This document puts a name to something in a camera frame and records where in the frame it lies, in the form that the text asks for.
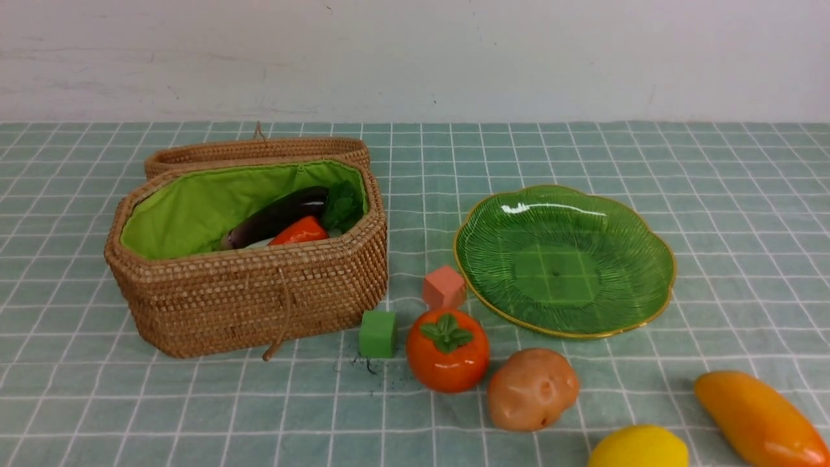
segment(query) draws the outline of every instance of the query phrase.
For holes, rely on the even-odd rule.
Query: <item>lemon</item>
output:
[[[600,441],[588,467],[689,467],[689,450],[665,428],[632,425]]]

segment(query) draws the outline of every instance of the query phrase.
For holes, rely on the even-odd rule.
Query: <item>basket string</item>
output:
[[[282,295],[286,298],[286,306],[284,307],[285,316],[283,317],[282,327],[280,328],[280,333],[277,335],[277,338],[267,348],[267,350],[265,350],[265,353],[262,354],[262,360],[264,361],[269,361],[271,357],[280,350],[283,342],[282,339],[285,337],[286,330],[288,329],[288,321],[291,314],[297,309],[297,298],[294,293],[288,291],[288,284],[285,282],[283,282],[282,286]]]
[[[265,145],[265,147],[268,147],[268,138],[265,136],[265,133],[262,133],[262,123],[259,121],[256,122],[254,137],[252,139],[255,140],[256,138],[262,138],[262,144]]]

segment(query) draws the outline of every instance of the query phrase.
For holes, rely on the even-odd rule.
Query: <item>yellow mango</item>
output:
[[[711,371],[695,381],[695,396],[753,467],[830,467],[830,452],[813,424],[758,378]]]
[[[631,425],[599,442],[588,467],[689,467],[686,443],[656,425]]]

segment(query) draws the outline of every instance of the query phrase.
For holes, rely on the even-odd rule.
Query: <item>green glass plate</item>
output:
[[[597,338],[660,316],[674,254],[634,211],[559,185],[494,194],[472,209],[453,253],[470,290],[520,326]]]

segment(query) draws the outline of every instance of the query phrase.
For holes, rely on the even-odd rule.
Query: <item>pink foam block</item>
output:
[[[430,309],[459,308],[466,300],[466,284],[449,266],[432,271],[423,279],[423,301]]]

